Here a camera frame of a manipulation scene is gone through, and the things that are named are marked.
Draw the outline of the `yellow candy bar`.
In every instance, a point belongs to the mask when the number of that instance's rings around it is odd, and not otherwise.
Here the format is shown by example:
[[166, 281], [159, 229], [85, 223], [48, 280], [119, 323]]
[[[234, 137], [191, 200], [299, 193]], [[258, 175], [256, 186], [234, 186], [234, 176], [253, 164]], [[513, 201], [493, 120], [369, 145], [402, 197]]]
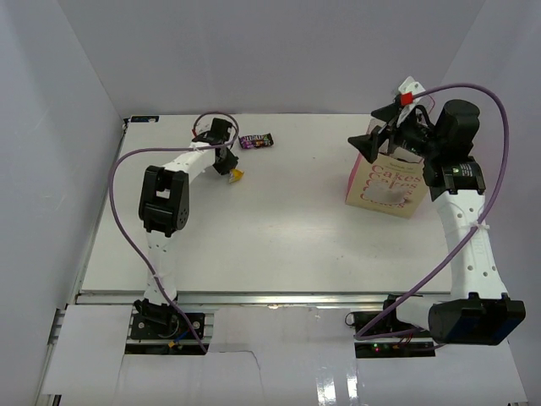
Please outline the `yellow candy bar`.
[[238, 182], [239, 180], [242, 179], [244, 175], [244, 171], [242, 170], [239, 170], [239, 169], [232, 169], [229, 171], [229, 179], [228, 179], [228, 183], [229, 184], [233, 184], [233, 183], [236, 183]]

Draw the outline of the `beige paper cakes bag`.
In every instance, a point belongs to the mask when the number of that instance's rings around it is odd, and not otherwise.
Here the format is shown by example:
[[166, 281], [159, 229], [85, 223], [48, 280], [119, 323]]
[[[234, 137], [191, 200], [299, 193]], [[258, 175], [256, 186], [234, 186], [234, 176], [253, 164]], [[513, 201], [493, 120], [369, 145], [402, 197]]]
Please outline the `beige paper cakes bag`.
[[428, 194], [421, 157], [402, 148], [387, 153], [387, 143], [376, 160], [359, 155], [350, 173], [345, 203], [369, 211], [410, 218]]

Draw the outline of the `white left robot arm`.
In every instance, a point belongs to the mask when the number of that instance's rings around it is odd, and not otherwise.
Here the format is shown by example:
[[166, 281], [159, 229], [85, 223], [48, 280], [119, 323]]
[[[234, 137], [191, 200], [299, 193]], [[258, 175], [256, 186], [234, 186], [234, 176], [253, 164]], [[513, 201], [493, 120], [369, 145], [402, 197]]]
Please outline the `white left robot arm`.
[[230, 151], [230, 143], [237, 134], [235, 121], [214, 118], [208, 130], [195, 135], [187, 151], [164, 165], [145, 170], [139, 219], [152, 270], [144, 298], [135, 301], [134, 306], [159, 337], [170, 337], [178, 329], [179, 319], [171, 306], [178, 293], [178, 255], [174, 248], [189, 218], [189, 186], [210, 167], [220, 175], [236, 169], [238, 158]]

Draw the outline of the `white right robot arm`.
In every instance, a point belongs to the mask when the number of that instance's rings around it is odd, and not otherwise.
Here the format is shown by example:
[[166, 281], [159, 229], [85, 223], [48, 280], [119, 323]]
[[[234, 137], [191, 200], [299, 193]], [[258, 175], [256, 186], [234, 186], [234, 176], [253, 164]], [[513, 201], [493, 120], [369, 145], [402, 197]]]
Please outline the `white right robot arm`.
[[392, 337], [401, 337], [415, 326], [438, 344], [496, 346], [526, 316], [525, 304], [511, 299], [495, 264], [485, 221], [494, 202], [485, 198], [481, 167], [471, 156], [479, 129], [479, 108], [469, 101], [447, 101], [435, 123], [426, 108], [396, 100], [371, 113], [379, 120], [365, 135], [348, 142], [374, 162], [379, 149], [402, 148], [422, 158], [423, 178], [439, 214], [448, 255], [435, 269], [451, 269], [451, 291], [444, 299], [419, 294], [427, 275], [409, 292], [391, 295], [383, 310], [356, 335], [365, 338], [379, 321]]

